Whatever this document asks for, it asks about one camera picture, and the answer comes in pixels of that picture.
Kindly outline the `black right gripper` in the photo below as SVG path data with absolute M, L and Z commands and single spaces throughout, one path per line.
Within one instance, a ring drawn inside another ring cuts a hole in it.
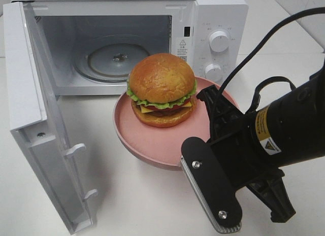
M 209 117 L 210 145 L 230 185 L 247 187 L 271 210 L 272 222 L 287 222 L 295 213 L 278 160 L 284 150 L 283 115 L 277 106 L 243 114 L 215 85 L 197 99 Z

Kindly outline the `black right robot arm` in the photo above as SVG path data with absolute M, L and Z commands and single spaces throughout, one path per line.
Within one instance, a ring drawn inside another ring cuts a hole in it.
M 212 125 L 208 144 L 235 189 L 247 187 L 284 223 L 294 214 L 283 184 L 282 167 L 324 156 L 324 70 L 303 85 L 259 109 L 260 92 L 275 76 L 255 88 L 250 107 L 241 112 L 212 85 L 197 98 L 206 105 Z

